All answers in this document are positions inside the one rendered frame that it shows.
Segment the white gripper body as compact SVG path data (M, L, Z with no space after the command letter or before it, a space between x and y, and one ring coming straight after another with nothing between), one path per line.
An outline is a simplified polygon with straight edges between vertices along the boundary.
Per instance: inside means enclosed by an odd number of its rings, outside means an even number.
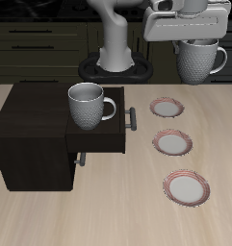
M142 22L146 41L223 38L230 2L209 2L203 12L181 12L185 2L150 2Z

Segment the white dimpled porcelain mug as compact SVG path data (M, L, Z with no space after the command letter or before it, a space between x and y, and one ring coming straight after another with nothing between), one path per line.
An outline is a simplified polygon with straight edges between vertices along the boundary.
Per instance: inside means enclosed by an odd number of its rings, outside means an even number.
M109 120L116 114L115 101L105 97L104 89L98 84L76 84L68 90L67 97L71 117L82 130L93 130L101 121ZM113 112L109 115L103 115L105 103L113 106Z
M172 44L177 73L187 85L202 84L209 75L220 72L226 65L227 53L219 47L217 39L188 39L174 41ZM213 68L218 51L223 53L223 60L219 67Z

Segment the red-rimmed white plate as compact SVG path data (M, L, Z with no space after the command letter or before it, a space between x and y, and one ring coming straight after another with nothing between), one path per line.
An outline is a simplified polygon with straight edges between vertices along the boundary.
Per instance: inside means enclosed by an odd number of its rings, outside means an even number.
M152 101L149 105L149 109L157 116L174 118L180 115L184 111L185 107L173 98L162 97Z
M167 156L184 156L193 149L192 139L185 133L167 129L158 132L152 140L153 147Z
M192 170L180 169L163 180L163 191L172 202L183 207L199 207L211 195L208 182Z

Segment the dark wooden cabinet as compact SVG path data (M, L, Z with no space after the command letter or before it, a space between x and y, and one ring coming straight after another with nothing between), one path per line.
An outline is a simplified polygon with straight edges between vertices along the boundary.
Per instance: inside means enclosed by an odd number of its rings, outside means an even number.
M114 117L92 131L70 116L70 83L18 83L0 110L0 171L10 191L70 191L75 167L87 153L123 153L126 130L136 130L136 112L124 107L124 88L106 87Z

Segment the dark kitchen cupboards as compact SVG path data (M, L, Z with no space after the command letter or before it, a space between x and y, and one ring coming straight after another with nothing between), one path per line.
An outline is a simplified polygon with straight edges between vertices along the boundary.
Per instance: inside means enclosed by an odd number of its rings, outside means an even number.
M83 80L79 64L103 45L87 0L0 0L0 83Z

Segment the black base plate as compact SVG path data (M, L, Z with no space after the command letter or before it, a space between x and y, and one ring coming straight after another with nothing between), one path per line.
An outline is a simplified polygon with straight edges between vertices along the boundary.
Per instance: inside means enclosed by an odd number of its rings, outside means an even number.
M153 75L153 66L142 53L133 52L134 65L122 72L109 72L97 65L100 54L91 52L89 56L79 64L79 76L85 82L93 82L101 85L144 85Z

